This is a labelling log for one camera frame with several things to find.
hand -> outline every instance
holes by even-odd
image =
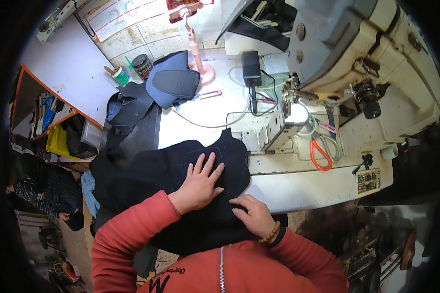
[[[189,164],[186,180],[182,186],[178,191],[168,195],[181,215],[188,211],[205,207],[215,196],[223,192],[223,188],[214,188],[213,186],[220,178],[225,164],[219,164],[217,169],[215,169],[209,177],[213,163],[215,162],[215,153],[212,152],[210,154],[208,161],[205,163],[204,168],[202,168],[204,159],[205,154],[201,154],[195,166]]]
[[[254,235],[265,238],[274,230],[275,221],[265,203],[258,201],[249,194],[230,199],[229,202],[232,204],[240,204],[248,210],[248,213],[246,213],[242,209],[232,209],[235,216],[240,219],[246,228]],[[267,243],[274,242],[276,236],[277,233],[270,238]]]
[[[62,220],[66,221],[66,220],[70,219],[70,214],[69,213],[60,212],[59,213],[59,218],[61,218]]]

calendar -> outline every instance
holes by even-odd
[[[115,33],[167,10],[166,0],[109,0],[88,12],[85,19],[102,43]]]

beaded bracelet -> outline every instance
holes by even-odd
[[[275,223],[274,230],[272,230],[272,232],[267,237],[264,237],[263,239],[259,239],[259,243],[264,243],[264,242],[268,241],[270,238],[272,238],[277,233],[277,231],[279,231],[279,229],[280,229],[280,222],[277,221]]]

clear plastic container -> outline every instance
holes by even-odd
[[[98,125],[86,119],[80,141],[99,149],[102,136],[103,130]]]

white table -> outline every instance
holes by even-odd
[[[205,126],[226,123],[228,113],[242,112],[246,105],[247,89],[236,85],[228,77],[228,71],[241,66],[240,60],[209,61],[215,69],[215,80],[200,89],[200,93],[221,90],[223,94],[205,100],[181,105],[181,114],[189,120]],[[232,71],[233,77],[242,82],[241,69]],[[327,121],[325,109],[312,107],[309,111]],[[204,146],[213,144],[222,128],[203,128],[182,119],[171,110],[163,110],[159,132],[159,149],[185,140],[198,140]],[[352,170],[362,163],[361,154],[342,157],[328,172],[318,171],[309,155],[309,138],[296,138],[296,152],[274,155],[250,155],[249,170],[252,179],[245,193],[265,202],[271,212],[291,212],[314,209],[357,197],[356,179]],[[379,168],[381,188],[393,183],[391,161],[384,160],[379,152],[372,153],[371,169]]]

